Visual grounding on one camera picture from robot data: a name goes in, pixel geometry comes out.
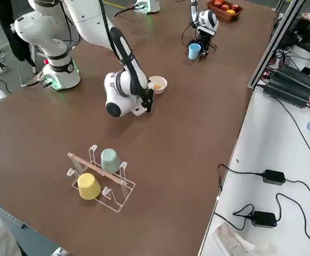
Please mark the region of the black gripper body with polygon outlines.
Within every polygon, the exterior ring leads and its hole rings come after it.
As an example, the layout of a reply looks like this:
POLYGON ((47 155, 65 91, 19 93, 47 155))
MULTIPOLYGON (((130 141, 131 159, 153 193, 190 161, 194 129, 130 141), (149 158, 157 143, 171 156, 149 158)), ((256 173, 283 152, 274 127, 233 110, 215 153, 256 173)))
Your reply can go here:
POLYGON ((198 37, 196 39, 196 43, 204 46, 211 47, 211 39, 214 37, 214 30, 209 28, 197 28, 198 37))
POLYGON ((146 109, 146 112, 150 112, 153 104, 153 89, 145 89, 143 94, 141 95, 142 103, 141 105, 146 109))

